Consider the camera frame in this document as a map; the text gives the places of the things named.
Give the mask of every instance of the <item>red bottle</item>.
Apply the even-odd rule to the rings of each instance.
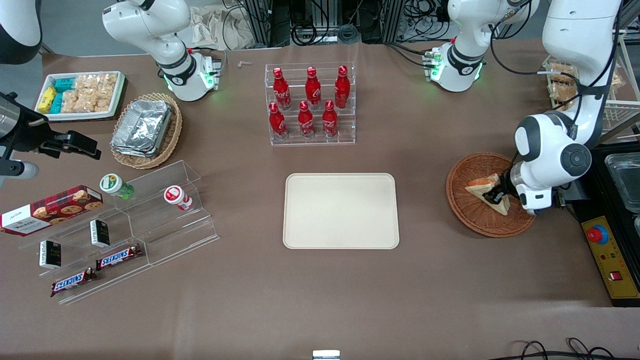
[[[322,97],[320,95],[320,81],[316,77],[316,68],[311,66],[307,68],[307,83],[305,84],[307,91],[307,101],[311,110],[318,110],[321,106]]]
[[[300,122],[302,137],[311,139],[316,135],[316,130],[314,129],[314,114],[309,111],[309,104],[304,100],[300,101],[298,122]]]
[[[273,69],[273,92],[276,94],[276,101],[283,111],[291,109],[291,93],[289,92],[289,84],[282,75],[282,69],[277,67]]]
[[[278,105],[275,102],[269,104],[269,123],[273,129],[273,137],[276,140],[285,140],[289,137],[287,126],[284,123],[284,115],[278,109]]]
[[[324,135],[331,139],[338,135],[338,114],[333,109],[333,101],[327,100],[322,114],[322,129]]]
[[[340,65],[338,68],[338,78],[335,80],[335,107],[338,109],[344,109],[347,107],[347,100],[349,100],[349,91],[351,90],[351,83],[347,78],[347,67]]]

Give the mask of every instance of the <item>yellow snack package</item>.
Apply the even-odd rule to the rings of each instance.
[[[44,90],[44,94],[42,94],[42,99],[38,103],[38,111],[47,114],[51,110],[51,104],[53,104],[53,99],[55,99],[58,92],[53,86],[48,87]]]

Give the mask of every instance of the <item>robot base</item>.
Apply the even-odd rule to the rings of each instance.
[[[451,92],[462,92],[470,88],[474,81],[480,77],[482,63],[475,70],[469,67],[471,71],[467,75],[460,75],[447,58],[451,46],[452,44],[448,42],[425,53],[422,56],[422,62],[428,68],[424,69],[424,73],[427,76],[427,81],[434,81],[443,89]]]
[[[187,79],[184,85],[173,85],[166,76],[164,77],[164,80],[166,80],[166,83],[169,86],[169,90],[171,90],[175,96],[182,101],[198,100],[210,90],[214,90],[217,83],[216,77],[209,74],[214,71],[213,68],[211,67],[207,69],[205,66],[206,63],[211,64],[211,58],[199,53],[193,53],[192,56],[196,61],[196,71],[189,79]]]

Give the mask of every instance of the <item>clear acrylic bottle rack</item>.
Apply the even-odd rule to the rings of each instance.
[[[323,133],[322,113],[324,112],[324,102],[335,100],[335,80],[338,78],[338,67],[340,65],[345,65],[349,69],[348,78],[351,82],[351,91],[349,92],[346,108],[335,108],[338,113],[338,136],[329,139]],[[311,139],[305,139],[300,133],[298,112],[300,110],[300,101],[307,100],[305,83],[307,82],[307,68],[310,66],[316,68],[317,78],[320,81],[322,106],[320,110],[310,110],[314,115],[316,135]],[[289,131],[289,136],[282,141],[276,140],[269,125],[269,103],[276,101],[275,93],[273,92],[273,69],[277,67],[282,69],[291,92],[291,109],[287,111],[280,110],[284,115],[285,125]],[[356,68],[354,62],[267,64],[264,74],[264,87],[267,99],[265,107],[267,114],[266,124],[269,129],[269,139],[273,146],[344,145],[356,142]]]
[[[55,270],[42,269],[40,274],[40,277],[54,283],[79,274],[88,267],[95,269],[96,260],[140,244],[142,256],[96,272],[96,280],[60,292],[54,299],[60,304],[71,304],[217,240],[219,236],[211,215],[202,207],[194,184],[199,179],[200,176],[187,163],[178,161],[127,181],[135,189],[134,196],[130,199],[103,195],[105,203],[115,203],[112,208],[94,214],[86,221],[66,227],[56,226],[57,233],[40,237],[36,243],[25,246],[28,250],[38,252],[38,244],[42,240],[61,244],[62,266]],[[191,209],[182,211],[164,200],[164,190],[171,185],[179,185],[193,199]],[[107,223],[111,243],[109,247],[100,248],[91,244],[89,221],[94,218]],[[51,287],[43,289],[43,296],[50,293]]]

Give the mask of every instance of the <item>wicker basket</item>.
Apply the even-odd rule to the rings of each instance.
[[[124,155],[116,152],[114,148],[111,147],[111,153],[113,153],[113,156],[119,163],[132,168],[143,170],[147,168],[154,168],[164,163],[169,158],[169,156],[171,156],[171,153],[175,149],[175,146],[178,144],[180,131],[182,131],[182,114],[180,114],[180,109],[178,108],[178,104],[175,103],[175,100],[165,94],[153,93],[142,95],[141,97],[137,98],[137,100],[162,100],[173,107],[171,118],[169,119],[170,123],[166,128],[166,133],[164,134],[164,139],[157,156],[153,158],[143,158],[140,156]],[[120,117],[118,117],[118,122],[116,123],[116,126],[113,130],[113,134],[118,131],[118,127],[120,127],[122,118],[124,117],[124,114],[127,112],[131,104],[133,104],[133,101],[130,102],[129,105],[127,105],[126,109],[121,112]]]
[[[501,215],[465,190],[471,180],[501,174],[511,160],[493,152],[477,152],[458,161],[447,176],[447,199],[456,216],[471,230],[491,238],[508,238],[523,233],[535,217],[527,214],[520,201],[509,195],[511,207]]]

